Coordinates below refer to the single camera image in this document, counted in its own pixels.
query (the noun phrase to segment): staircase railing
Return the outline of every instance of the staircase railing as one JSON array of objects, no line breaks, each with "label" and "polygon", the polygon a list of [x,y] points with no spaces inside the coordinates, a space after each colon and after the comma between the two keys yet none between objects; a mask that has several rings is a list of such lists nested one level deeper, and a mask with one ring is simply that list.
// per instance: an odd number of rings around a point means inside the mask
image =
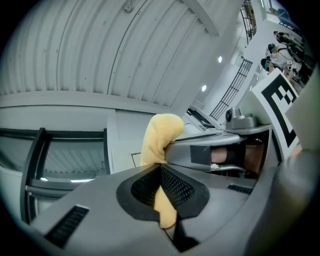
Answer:
[{"label": "staircase railing", "polygon": [[236,73],[231,85],[229,86],[228,90],[226,91],[218,105],[211,112],[210,117],[218,121],[218,119],[228,110],[230,104],[232,103],[233,99],[239,92],[244,80],[246,79],[251,66],[251,61],[243,59],[243,62],[238,72]]}]

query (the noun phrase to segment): window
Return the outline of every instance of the window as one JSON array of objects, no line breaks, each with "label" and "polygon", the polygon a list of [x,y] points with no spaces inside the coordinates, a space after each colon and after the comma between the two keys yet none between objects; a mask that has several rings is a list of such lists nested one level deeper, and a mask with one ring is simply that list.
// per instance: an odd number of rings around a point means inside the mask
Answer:
[{"label": "window", "polygon": [[30,223],[84,182],[110,174],[107,129],[0,128],[0,165],[22,172],[20,213]]},{"label": "window", "polygon": [[71,182],[103,175],[106,175],[103,139],[53,139],[40,176],[49,182]]}]

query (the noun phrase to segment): black and white marker board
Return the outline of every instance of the black and white marker board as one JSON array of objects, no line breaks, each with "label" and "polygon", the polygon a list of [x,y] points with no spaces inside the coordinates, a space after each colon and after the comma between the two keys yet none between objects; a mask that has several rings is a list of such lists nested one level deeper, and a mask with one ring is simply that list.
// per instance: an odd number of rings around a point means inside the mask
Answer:
[{"label": "black and white marker board", "polygon": [[260,124],[272,124],[273,132],[285,160],[296,147],[299,139],[290,124],[286,112],[298,95],[288,79],[276,68],[260,81],[240,106],[242,114],[252,113]]}]

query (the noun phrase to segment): metal railing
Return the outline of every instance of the metal railing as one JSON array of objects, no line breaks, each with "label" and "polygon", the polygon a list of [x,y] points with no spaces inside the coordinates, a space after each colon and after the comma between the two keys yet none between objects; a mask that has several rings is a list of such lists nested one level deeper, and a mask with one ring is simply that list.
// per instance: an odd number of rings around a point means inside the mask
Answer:
[{"label": "metal railing", "polygon": [[257,24],[256,24],[254,9],[251,5],[251,1],[249,0],[244,1],[241,7],[240,13],[244,23],[244,28],[246,33],[246,42],[249,44],[249,42],[252,40],[253,36],[257,32]]},{"label": "metal railing", "polygon": [[211,112],[210,117],[218,121],[221,115],[223,115],[228,110],[231,102],[239,92],[244,80],[246,79],[251,66],[251,61],[243,59],[243,62],[238,72],[236,73],[231,85],[229,86],[228,90],[226,91],[218,105]]}]

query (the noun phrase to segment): black vent slot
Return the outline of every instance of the black vent slot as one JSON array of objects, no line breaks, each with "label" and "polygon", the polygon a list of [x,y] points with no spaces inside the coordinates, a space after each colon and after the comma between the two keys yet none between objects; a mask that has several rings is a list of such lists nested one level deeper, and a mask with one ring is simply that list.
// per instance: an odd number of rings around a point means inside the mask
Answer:
[{"label": "black vent slot", "polygon": [[88,212],[89,209],[87,208],[74,206],[45,238],[56,246],[63,248]]},{"label": "black vent slot", "polygon": [[252,190],[254,190],[253,188],[250,188],[250,187],[239,186],[239,185],[235,185],[235,184],[230,184],[228,186],[228,189],[234,190],[234,191],[237,191],[240,193],[248,194],[248,195],[250,195]]}]

